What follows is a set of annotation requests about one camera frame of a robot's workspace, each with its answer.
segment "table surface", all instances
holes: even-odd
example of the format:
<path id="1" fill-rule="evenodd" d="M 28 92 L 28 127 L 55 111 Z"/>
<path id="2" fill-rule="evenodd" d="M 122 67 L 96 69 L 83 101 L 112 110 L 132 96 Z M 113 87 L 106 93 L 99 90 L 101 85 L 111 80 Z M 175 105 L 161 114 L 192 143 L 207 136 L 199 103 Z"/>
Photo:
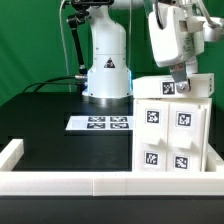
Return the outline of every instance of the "table surface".
<path id="1" fill-rule="evenodd" d="M 77 94 L 19 94 L 0 107 L 0 146 L 23 138 L 15 171 L 130 171 L 132 131 L 66 132 L 74 115 L 131 115 Z M 0 197 L 0 223 L 223 223 L 223 196 Z"/>

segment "green wall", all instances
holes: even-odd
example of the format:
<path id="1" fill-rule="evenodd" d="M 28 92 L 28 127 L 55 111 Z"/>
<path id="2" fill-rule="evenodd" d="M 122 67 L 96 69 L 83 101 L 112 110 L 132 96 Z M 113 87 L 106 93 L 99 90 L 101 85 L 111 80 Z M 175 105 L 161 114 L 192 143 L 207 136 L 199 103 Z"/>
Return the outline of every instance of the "green wall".
<path id="1" fill-rule="evenodd" d="M 35 82 L 66 75 L 59 26 L 61 0 L 1 0 L 0 1 L 0 105 Z M 224 18 L 224 2 L 204 1 L 211 16 Z M 74 12 L 63 10 L 63 18 Z M 129 11 L 111 11 L 111 17 L 128 31 Z M 70 30 L 66 22 L 70 74 L 77 73 L 77 60 Z M 91 32 L 88 24 L 79 28 L 86 65 L 92 63 Z M 127 35 L 128 66 L 134 77 L 168 74 L 167 68 L 157 68 L 151 52 L 148 24 L 143 8 L 133 10 L 132 35 Z M 213 95 L 215 116 L 212 128 L 224 131 L 224 41 L 206 43 L 205 52 L 198 57 L 201 73 L 215 73 L 216 93 Z M 43 91 L 68 91 L 68 87 L 48 86 Z M 222 141 L 222 132 L 216 138 Z"/>

